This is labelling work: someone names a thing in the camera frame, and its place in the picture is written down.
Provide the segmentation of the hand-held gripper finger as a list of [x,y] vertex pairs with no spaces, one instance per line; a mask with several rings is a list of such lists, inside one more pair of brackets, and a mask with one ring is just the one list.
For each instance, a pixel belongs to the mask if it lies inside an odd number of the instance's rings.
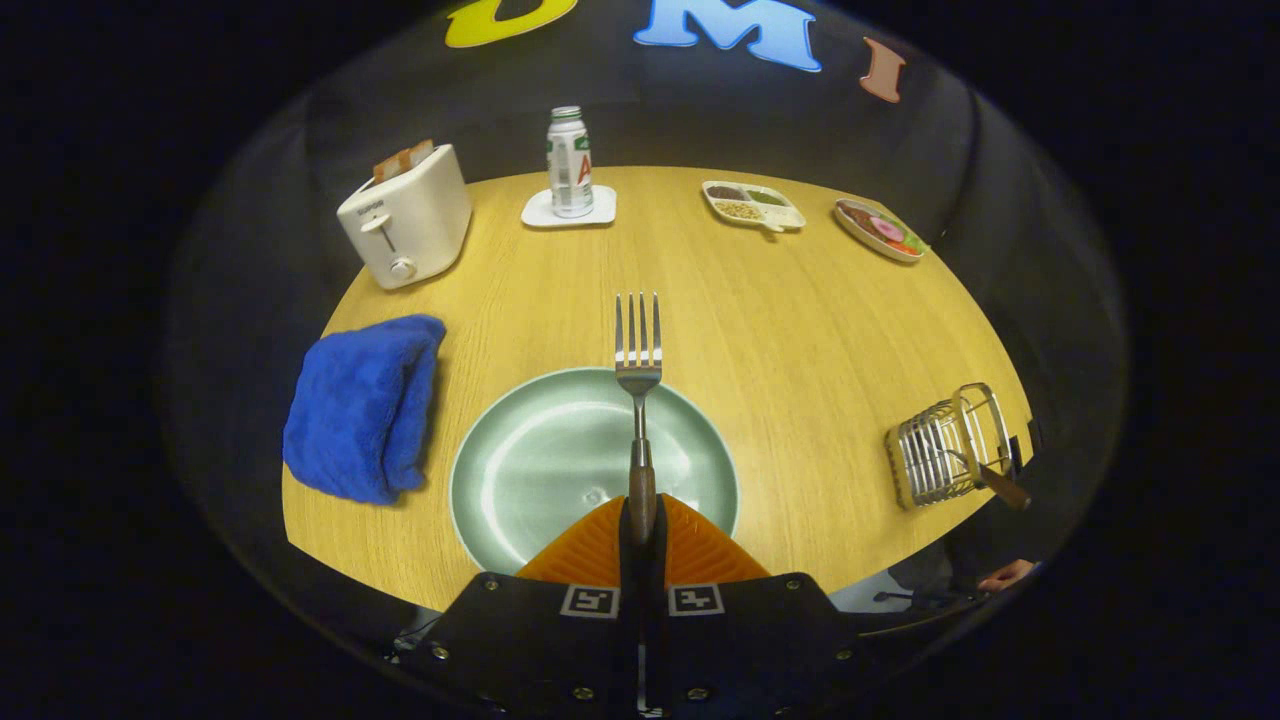
[[812,577],[767,571],[669,495],[641,577],[646,705],[667,719],[832,719],[883,676]]
[[611,570],[549,582],[481,571],[430,621],[399,671],[460,719],[635,719],[641,603],[628,502],[591,511]]

